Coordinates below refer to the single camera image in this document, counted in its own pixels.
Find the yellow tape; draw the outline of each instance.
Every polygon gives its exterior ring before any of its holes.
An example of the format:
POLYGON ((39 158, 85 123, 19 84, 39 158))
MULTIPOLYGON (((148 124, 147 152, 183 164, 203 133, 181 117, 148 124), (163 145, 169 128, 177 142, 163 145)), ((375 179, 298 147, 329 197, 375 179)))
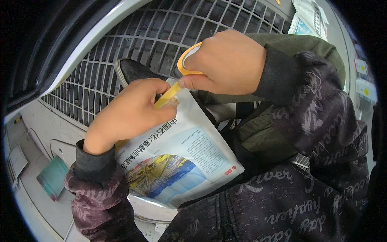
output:
POLYGON ((153 109, 161 108, 169 99, 171 99, 180 90, 181 88, 179 87, 178 82, 176 82, 171 86, 171 88, 168 91, 164 93, 164 95, 161 96, 160 99, 157 100, 157 102, 153 106, 153 109))
POLYGON ((186 76, 186 75, 190 75, 190 74, 203 74, 202 72, 200 71, 197 71, 197 70, 187 70, 186 68, 183 67, 183 59, 184 57, 195 47, 201 45, 202 43, 197 43, 195 44, 194 46, 192 46, 191 48, 189 48, 188 50, 186 50, 179 58, 179 60, 177 61, 177 69, 179 69, 179 71, 183 74, 183 76, 186 76))

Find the sleeve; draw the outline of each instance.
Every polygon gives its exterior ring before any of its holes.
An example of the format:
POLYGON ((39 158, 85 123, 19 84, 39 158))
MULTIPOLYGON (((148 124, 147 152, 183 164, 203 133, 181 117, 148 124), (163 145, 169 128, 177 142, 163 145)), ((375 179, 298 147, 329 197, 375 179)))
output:
POLYGON ((65 178, 66 189, 75 194, 71 210, 77 230, 90 241, 147 241, 134 223, 115 148, 91 155, 82 150, 83 142, 77 143, 76 162, 65 178))
POLYGON ((290 58, 265 48, 255 95, 274 103, 273 126, 310 157, 310 173, 328 186, 326 192, 341 194, 334 198, 338 206, 346 201, 359 209, 367 202, 367 125, 356 120, 335 68, 311 51, 290 58))

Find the left hand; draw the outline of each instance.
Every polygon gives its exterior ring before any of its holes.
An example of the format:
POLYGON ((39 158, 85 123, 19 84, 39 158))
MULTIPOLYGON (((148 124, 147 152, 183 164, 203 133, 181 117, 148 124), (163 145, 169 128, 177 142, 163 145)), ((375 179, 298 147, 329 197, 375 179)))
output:
POLYGON ((176 107, 153 109, 156 94, 169 84, 158 78, 133 81, 109 103, 90 125, 83 145, 89 154, 102 154, 123 139, 132 139, 176 117, 176 107))

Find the black shoe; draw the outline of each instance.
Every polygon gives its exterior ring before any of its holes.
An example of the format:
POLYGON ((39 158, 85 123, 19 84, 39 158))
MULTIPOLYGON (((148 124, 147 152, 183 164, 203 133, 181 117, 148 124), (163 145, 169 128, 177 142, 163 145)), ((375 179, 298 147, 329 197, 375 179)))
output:
POLYGON ((160 78, 166 80, 167 77, 153 73, 148 67, 140 64, 134 60, 123 58, 118 59, 115 63, 115 70, 118 78, 121 81, 121 85, 125 88, 132 81, 145 78, 160 78))

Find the newspaper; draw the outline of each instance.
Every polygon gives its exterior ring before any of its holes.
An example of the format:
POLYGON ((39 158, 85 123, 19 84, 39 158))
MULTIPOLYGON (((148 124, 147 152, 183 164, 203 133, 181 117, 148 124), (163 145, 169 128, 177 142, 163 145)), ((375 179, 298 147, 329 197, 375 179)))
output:
POLYGON ((169 208, 200 198, 244 171, 188 89, 175 83, 155 107, 176 105, 176 118, 127 141, 116 160, 129 193, 169 208))
POLYGON ((313 0, 292 0, 296 13, 288 34, 306 34, 328 41, 324 10, 313 0))

